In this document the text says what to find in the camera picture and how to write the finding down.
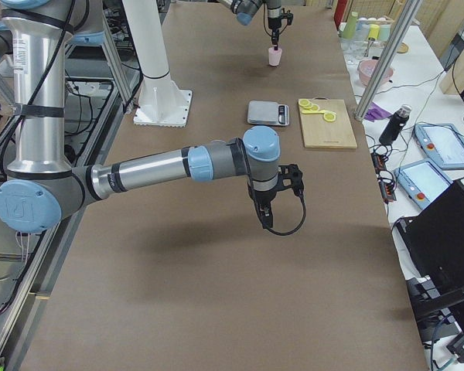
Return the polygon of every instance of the wooden cutting board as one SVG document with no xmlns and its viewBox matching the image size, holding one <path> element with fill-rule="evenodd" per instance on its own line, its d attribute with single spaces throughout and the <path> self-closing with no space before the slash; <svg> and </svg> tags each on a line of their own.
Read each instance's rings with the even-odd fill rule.
<svg viewBox="0 0 464 371">
<path fill-rule="evenodd" d="M 347 114 L 346 104 L 340 99 L 309 99 L 319 105 L 321 110 L 336 113 L 334 122 L 327 122 L 322 114 L 301 115 L 302 137 L 306 148 L 357 148 L 353 128 Z"/>
</svg>

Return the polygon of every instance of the computer monitor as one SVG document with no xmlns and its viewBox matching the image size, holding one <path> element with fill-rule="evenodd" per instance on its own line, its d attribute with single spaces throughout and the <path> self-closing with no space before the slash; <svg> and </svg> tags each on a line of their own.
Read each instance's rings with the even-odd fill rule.
<svg viewBox="0 0 464 371">
<path fill-rule="evenodd" d="M 408 219 L 399 230 L 419 273 L 430 276 L 440 294 L 464 287 L 464 185 L 453 182 Z M 464 302 L 449 309 L 464 333 Z"/>
</svg>

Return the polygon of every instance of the pink bowl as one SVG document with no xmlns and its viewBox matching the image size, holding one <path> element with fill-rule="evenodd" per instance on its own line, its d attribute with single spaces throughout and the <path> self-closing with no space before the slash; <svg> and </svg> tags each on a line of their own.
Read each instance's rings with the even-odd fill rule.
<svg viewBox="0 0 464 371">
<path fill-rule="evenodd" d="M 371 75 L 377 65 L 377 60 L 362 60 L 357 67 L 357 72 L 359 73 L 359 80 L 366 86 L 370 82 Z M 380 85 L 387 83 L 390 78 L 394 75 L 394 69 L 389 67 L 387 73 L 385 73 L 384 78 L 382 79 Z"/>
</svg>

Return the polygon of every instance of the red object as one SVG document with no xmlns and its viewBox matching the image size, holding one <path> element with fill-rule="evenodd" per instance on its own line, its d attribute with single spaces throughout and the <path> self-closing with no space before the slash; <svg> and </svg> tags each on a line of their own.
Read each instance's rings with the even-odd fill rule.
<svg viewBox="0 0 464 371">
<path fill-rule="evenodd" d="M 340 23 L 342 22 L 343 13 L 346 11 L 347 2 L 349 2 L 349 0 L 339 0 L 337 2 L 335 14 L 333 15 L 333 20 L 335 21 L 335 27 L 337 29 L 339 29 Z"/>
</svg>

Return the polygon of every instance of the brown table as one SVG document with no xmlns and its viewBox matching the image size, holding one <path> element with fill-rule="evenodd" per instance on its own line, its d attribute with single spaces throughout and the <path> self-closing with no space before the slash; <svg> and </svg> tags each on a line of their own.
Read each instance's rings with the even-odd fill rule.
<svg viewBox="0 0 464 371">
<path fill-rule="evenodd" d="M 329 11 L 292 7 L 281 66 L 268 67 L 261 15 L 172 5 L 172 77 L 194 92 L 186 128 L 123 123 L 109 162 L 241 136 L 249 100 L 292 108 L 282 163 L 305 173 L 308 219 L 261 229 L 244 178 L 154 185 L 92 205 L 24 370 L 426 370 L 363 127 L 360 147 L 302 146 L 298 97 L 355 101 Z M 301 216 L 275 200 L 275 226 Z"/>
</svg>

